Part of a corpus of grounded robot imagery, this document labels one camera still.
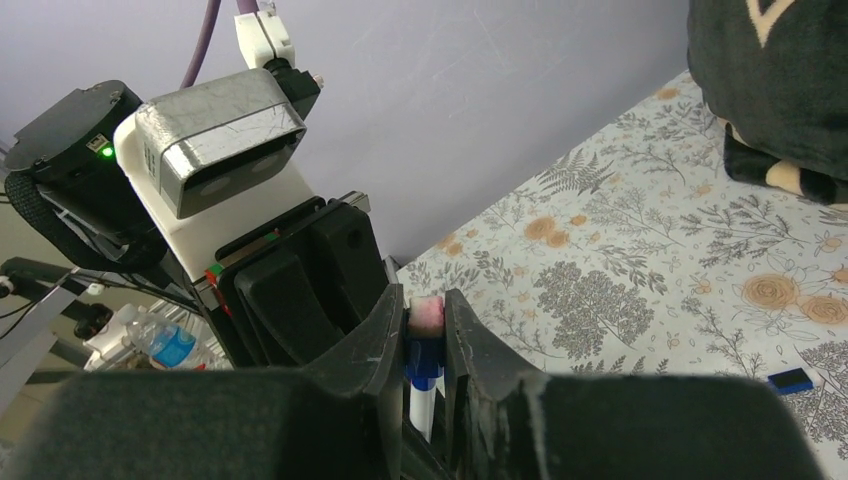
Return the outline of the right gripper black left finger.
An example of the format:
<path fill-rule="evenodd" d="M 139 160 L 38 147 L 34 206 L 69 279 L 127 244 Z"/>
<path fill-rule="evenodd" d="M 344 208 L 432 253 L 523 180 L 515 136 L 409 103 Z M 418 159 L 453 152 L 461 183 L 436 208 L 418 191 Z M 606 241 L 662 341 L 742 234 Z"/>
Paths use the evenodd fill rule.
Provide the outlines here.
<path fill-rule="evenodd" d="M 301 368 L 112 370 L 68 380 L 6 479 L 396 479 L 402 287 Z"/>

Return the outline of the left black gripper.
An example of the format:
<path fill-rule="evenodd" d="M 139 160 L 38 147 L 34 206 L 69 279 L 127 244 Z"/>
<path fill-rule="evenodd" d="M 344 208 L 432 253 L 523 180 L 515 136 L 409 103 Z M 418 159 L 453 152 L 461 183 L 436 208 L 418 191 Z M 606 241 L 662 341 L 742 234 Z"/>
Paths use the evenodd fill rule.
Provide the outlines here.
<path fill-rule="evenodd" d="M 305 365 L 365 320 L 388 283 L 368 214 L 312 197 L 216 251 L 212 328 L 237 368 Z"/>

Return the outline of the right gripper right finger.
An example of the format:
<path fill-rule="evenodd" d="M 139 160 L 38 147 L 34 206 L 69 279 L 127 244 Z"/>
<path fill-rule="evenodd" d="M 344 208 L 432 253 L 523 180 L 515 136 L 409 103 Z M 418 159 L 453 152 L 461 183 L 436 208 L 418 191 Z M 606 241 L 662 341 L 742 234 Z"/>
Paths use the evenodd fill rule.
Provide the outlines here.
<path fill-rule="evenodd" d="M 461 479 L 820 479 L 790 411 L 739 377 L 548 374 L 444 295 L 446 461 Z"/>

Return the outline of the white pen black tip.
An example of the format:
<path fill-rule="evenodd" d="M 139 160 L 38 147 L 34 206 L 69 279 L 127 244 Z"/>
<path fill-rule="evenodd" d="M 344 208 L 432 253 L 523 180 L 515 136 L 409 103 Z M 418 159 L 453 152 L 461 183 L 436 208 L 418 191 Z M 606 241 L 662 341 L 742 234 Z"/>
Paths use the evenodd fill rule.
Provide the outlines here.
<path fill-rule="evenodd" d="M 413 427 L 430 442 L 432 440 L 437 379 L 418 377 L 410 381 L 408 416 Z"/>

